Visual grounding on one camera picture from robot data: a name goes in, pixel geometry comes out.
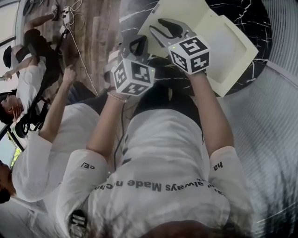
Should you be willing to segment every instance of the hand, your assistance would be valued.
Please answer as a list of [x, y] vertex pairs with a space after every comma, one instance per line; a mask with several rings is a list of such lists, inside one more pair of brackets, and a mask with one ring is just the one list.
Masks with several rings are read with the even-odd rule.
[[5, 78], [5, 80], [9, 80], [13, 77], [13, 71], [10, 70], [10, 71], [7, 71], [2, 77]]
[[68, 66], [65, 69], [64, 76], [63, 76], [63, 82], [66, 82], [68, 84], [73, 84], [75, 81], [76, 72], [74, 71], [74, 66]]
[[13, 108], [13, 111], [14, 111], [13, 122], [16, 122], [18, 120], [18, 118], [20, 117], [20, 115], [22, 114], [22, 108], [21, 108], [21, 106], [15, 106]]

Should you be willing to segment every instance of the black marble table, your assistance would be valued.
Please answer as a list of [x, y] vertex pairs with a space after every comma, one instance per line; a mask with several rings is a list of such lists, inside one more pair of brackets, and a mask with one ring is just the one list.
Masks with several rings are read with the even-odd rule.
[[[138, 34], [158, 2], [158, 0], [121, 1], [120, 29], [124, 38]], [[271, 23], [261, 0], [206, 0], [206, 2], [218, 15], [225, 15], [234, 22], [259, 50], [250, 66], [228, 92], [232, 94], [247, 87], [263, 71], [272, 48]], [[170, 88], [193, 95], [190, 81], [169, 60], [150, 55], [148, 64], [156, 68], [157, 80]]]

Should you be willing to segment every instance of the corrugated gray fabric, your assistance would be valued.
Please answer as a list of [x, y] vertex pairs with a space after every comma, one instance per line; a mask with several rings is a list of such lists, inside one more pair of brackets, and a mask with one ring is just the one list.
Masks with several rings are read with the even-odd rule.
[[[263, 0], [273, 29], [270, 61], [298, 77], [298, 3]], [[236, 151], [247, 175], [257, 212], [254, 232], [263, 236], [268, 205], [275, 217], [283, 194], [296, 196], [298, 168], [298, 90], [284, 77], [265, 68], [244, 90], [220, 99], [232, 126]], [[297, 206], [289, 202], [288, 210]]]

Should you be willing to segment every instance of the beaded bracelet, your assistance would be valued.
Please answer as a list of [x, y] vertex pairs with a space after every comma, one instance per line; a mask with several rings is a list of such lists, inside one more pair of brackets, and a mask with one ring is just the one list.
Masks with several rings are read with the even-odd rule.
[[110, 92], [108, 92], [108, 95], [114, 99], [117, 99], [118, 101], [121, 101], [122, 103], [127, 103], [127, 99], [121, 99], [121, 98], [117, 97], [116, 95], [111, 94]]

